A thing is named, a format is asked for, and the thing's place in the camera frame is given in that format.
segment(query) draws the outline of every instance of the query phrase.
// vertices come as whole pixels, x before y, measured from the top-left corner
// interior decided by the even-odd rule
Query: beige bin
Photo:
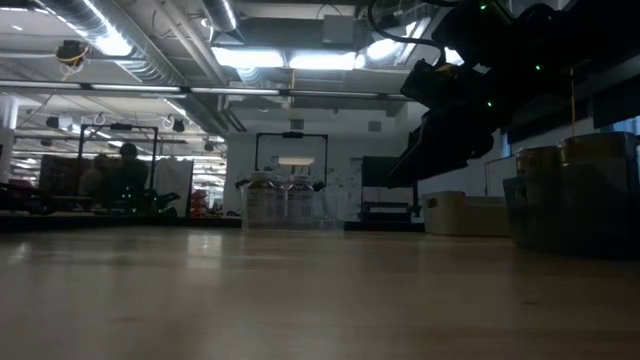
[[[439,192],[422,196],[425,231],[449,236],[510,237],[502,197]]]

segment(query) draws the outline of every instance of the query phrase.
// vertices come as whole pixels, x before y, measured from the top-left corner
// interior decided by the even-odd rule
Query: wooden table
[[[638,263],[421,234],[12,240],[0,242],[3,359],[640,357]]]

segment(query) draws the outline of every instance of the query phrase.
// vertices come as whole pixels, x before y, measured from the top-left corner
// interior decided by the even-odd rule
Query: desk
[[[638,263],[422,234],[3,236],[6,359],[638,357]]]

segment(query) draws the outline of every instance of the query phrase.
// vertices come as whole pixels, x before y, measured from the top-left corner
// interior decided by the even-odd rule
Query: person
[[[91,169],[80,179],[80,196],[100,197],[108,172],[109,158],[105,154],[98,154],[91,162]]]
[[[144,191],[149,170],[147,165],[138,159],[138,148],[126,143],[120,147],[120,163],[116,166],[113,179],[119,193]]]

